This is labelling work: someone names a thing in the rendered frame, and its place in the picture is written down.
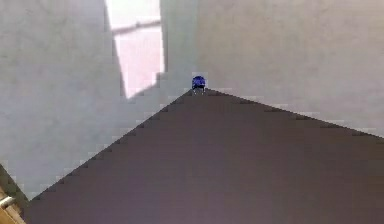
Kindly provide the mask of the small blue round object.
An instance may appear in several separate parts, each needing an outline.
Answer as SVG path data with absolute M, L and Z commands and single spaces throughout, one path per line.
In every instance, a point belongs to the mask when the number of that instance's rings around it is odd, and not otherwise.
M 192 91 L 194 94 L 197 92 L 205 92 L 206 81 L 203 76 L 195 76 L 192 79 Z

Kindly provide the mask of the brown wooden furniture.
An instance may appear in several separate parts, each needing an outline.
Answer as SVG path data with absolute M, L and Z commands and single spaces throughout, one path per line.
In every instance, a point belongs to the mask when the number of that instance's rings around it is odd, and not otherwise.
M 0 164 L 0 224 L 27 224 L 23 218 L 27 204 L 24 193 Z

